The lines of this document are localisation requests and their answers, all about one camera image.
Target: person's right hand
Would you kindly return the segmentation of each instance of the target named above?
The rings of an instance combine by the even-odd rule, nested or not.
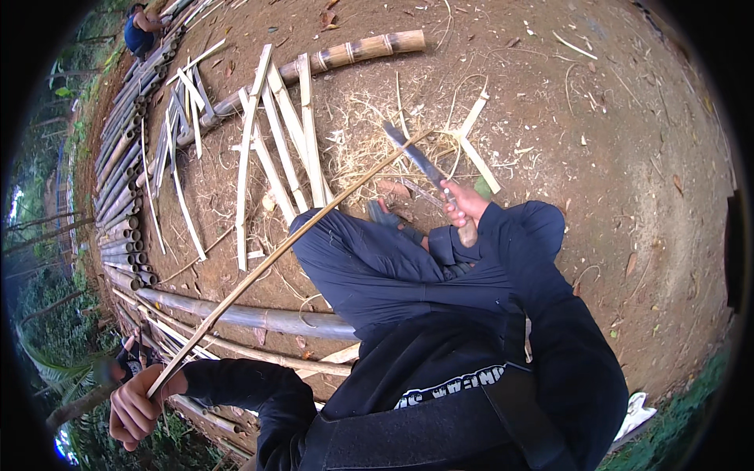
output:
[[[155,393],[152,401],[147,399],[147,391],[163,369],[163,365],[152,365],[110,395],[110,436],[123,442],[128,451],[135,450],[139,441],[155,429],[163,399],[188,389],[185,375],[178,371]]]
[[[479,220],[482,218],[489,201],[482,198],[482,195],[477,193],[473,188],[465,188],[458,183],[449,182],[443,180],[440,182],[440,186],[448,188],[453,196],[455,196],[455,202],[458,207],[451,203],[445,203],[443,211],[450,218],[453,225],[460,228],[467,224],[464,219],[466,216],[471,217],[474,224],[479,227]]]

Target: machete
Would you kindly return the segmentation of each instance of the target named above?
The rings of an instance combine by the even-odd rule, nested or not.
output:
[[[407,139],[398,129],[387,121],[382,122],[382,129],[388,134],[391,141],[398,147],[403,147]],[[440,170],[435,167],[429,159],[424,155],[424,152],[420,151],[415,145],[411,144],[406,147],[403,152],[411,158],[414,164],[429,178],[430,182],[440,190],[440,193],[445,195],[446,201],[451,203],[458,209],[458,203],[455,202],[455,196],[447,188],[440,186],[440,181],[445,180],[446,177]],[[474,225],[474,221],[468,216],[465,218],[466,224],[463,227],[458,228],[458,239],[461,241],[461,245],[469,248],[477,243],[477,227]]]

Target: dirt ground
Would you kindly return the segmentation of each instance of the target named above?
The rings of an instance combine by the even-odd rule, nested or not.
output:
[[[536,199],[564,211],[567,227],[556,264],[569,282],[579,282],[580,296],[618,356],[631,392],[643,390],[656,402],[687,384],[728,324],[722,235],[725,198],[732,193],[731,168],[727,141],[699,71],[676,47],[661,41],[629,2],[493,6],[489,0],[469,0],[448,3],[449,19],[441,0],[341,0],[333,8],[340,27],[322,31],[319,16],[325,3],[247,2],[235,10],[228,3],[184,37],[169,76],[189,56],[225,37],[226,46],[199,65],[210,99],[218,102],[253,82],[265,43],[276,46],[273,61],[280,66],[305,51],[423,30],[428,43],[423,53],[344,66],[314,79],[317,137],[333,192],[392,149],[380,128],[380,115],[396,115],[396,73],[412,132],[457,129],[486,83],[490,100],[470,140],[503,187],[492,200],[513,206]],[[268,32],[271,27],[277,30]],[[597,60],[558,42],[553,31]],[[506,48],[515,37],[520,42]],[[294,103],[300,102],[298,86],[290,87],[290,93]],[[156,137],[168,100],[154,101],[149,135]],[[257,116],[275,154],[266,117]],[[431,158],[453,146],[445,136],[433,139],[422,146]],[[240,141],[241,118],[236,116],[203,137],[200,160],[192,146],[178,161],[185,198],[205,248],[234,224],[238,153],[231,146]],[[479,176],[476,167],[464,154],[456,158],[455,152],[444,154],[437,165],[473,185]],[[287,227],[279,210],[268,213],[259,204],[268,184],[254,153],[249,173],[247,250],[269,254],[285,238]],[[394,166],[377,179],[398,173],[405,172]],[[409,176],[437,194],[415,167]],[[341,210],[363,216],[366,200],[382,194],[377,179],[348,198]],[[387,196],[419,230],[446,224],[426,200]],[[149,263],[162,280],[197,253],[169,176],[156,206],[169,247],[166,255],[151,220],[143,220],[146,211],[141,225]],[[184,271],[157,289],[221,301],[244,278],[235,254],[231,235],[208,253],[208,260],[193,266],[195,273]],[[260,261],[250,260],[250,269]],[[298,310],[317,294],[291,252],[275,266],[238,304]],[[321,297],[308,304],[331,312]],[[171,314],[199,322],[183,312]],[[249,329],[220,322],[216,330],[237,343],[311,359],[349,345],[310,337],[300,348],[292,335],[275,332],[259,345]],[[306,382],[315,398],[325,402],[342,379],[317,374]],[[246,424],[247,435],[232,438],[254,451],[253,418],[234,417],[230,410],[222,414]]]

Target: white cloth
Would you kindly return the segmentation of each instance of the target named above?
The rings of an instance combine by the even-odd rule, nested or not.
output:
[[[628,399],[626,418],[623,420],[623,425],[621,425],[613,442],[622,439],[631,430],[648,421],[657,412],[655,408],[644,407],[645,400],[647,400],[647,393],[636,393]]]

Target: wooden knife handle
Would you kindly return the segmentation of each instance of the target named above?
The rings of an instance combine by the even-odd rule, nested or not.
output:
[[[477,227],[474,225],[474,221],[471,218],[466,218],[466,224],[462,228],[458,228],[458,239],[461,241],[461,245],[467,249],[477,243]]]

